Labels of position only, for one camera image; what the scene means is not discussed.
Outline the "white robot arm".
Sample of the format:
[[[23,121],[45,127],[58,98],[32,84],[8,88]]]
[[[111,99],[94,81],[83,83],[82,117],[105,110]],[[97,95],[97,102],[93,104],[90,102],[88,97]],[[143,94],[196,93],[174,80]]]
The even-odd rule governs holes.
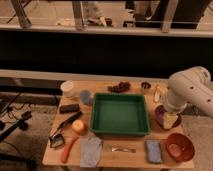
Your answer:
[[[163,94],[163,128],[171,129],[188,103],[213,117],[213,90],[210,89],[210,72],[201,66],[172,74],[168,79],[168,90]]]

